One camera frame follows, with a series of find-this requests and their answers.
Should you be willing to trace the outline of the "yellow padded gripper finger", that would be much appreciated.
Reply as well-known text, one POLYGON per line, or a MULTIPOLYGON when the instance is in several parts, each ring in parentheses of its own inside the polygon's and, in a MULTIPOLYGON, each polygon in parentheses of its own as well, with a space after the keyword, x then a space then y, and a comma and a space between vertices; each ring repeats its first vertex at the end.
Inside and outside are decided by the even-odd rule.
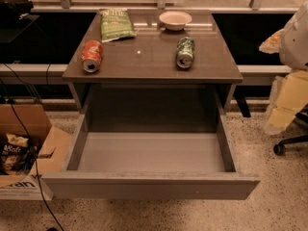
POLYGON ((276 31, 259 46, 259 50, 263 53, 274 54, 279 52, 280 41, 284 33, 283 29, 276 31))
POLYGON ((285 77, 277 76, 271 86, 269 102, 263 129, 266 134, 276 135, 285 131, 308 104, 308 72, 300 70, 285 77))

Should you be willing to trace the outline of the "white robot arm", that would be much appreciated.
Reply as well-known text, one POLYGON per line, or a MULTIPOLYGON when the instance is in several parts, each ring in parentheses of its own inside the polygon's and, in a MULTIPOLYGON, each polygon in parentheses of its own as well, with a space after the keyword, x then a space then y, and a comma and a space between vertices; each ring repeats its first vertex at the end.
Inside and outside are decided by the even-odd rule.
POLYGON ((271 85, 263 129, 269 135, 276 135, 285 131, 308 104, 308 2, 283 29, 263 41, 259 50, 278 53, 280 62, 291 69, 285 77, 277 76, 271 85))

